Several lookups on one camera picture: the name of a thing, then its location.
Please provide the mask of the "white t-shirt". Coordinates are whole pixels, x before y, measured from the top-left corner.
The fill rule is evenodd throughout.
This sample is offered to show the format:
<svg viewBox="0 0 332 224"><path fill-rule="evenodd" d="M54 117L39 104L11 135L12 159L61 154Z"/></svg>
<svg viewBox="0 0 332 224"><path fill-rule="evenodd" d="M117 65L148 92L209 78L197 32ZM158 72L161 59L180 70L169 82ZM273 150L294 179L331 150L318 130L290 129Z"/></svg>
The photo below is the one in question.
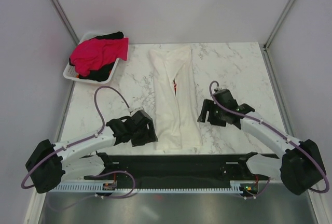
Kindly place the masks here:
<svg viewBox="0 0 332 224"><path fill-rule="evenodd" d="M155 93L156 150L200 147L192 50L150 50Z"/></svg>

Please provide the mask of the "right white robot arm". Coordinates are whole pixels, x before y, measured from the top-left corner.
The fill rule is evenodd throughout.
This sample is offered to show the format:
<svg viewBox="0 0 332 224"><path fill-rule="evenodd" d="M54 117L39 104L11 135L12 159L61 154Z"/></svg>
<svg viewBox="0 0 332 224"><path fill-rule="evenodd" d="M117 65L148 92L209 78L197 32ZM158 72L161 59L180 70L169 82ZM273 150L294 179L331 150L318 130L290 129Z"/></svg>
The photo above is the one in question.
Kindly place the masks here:
<svg viewBox="0 0 332 224"><path fill-rule="evenodd" d="M233 125L267 146L276 158L250 152L238 165L243 179L262 175L280 180L293 194L307 190L327 193L330 189L326 170L317 144L302 141L268 123L248 104L239 105L228 89L209 89L211 99L203 101L198 122L225 127Z"/></svg>

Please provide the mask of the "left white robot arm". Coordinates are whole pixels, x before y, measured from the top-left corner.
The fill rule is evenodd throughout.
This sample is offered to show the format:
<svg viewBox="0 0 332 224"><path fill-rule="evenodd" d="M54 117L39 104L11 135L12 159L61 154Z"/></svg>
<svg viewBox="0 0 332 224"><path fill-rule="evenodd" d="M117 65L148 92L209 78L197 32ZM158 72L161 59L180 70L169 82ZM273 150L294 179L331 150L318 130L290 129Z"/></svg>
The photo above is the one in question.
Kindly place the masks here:
<svg viewBox="0 0 332 224"><path fill-rule="evenodd" d="M53 144L41 141L27 160L25 167L33 187L47 193L61 182L91 176L108 179L114 173L105 155L94 151L131 142L133 147L157 142L153 119L144 110L104 122L100 130L89 136Z"/></svg>

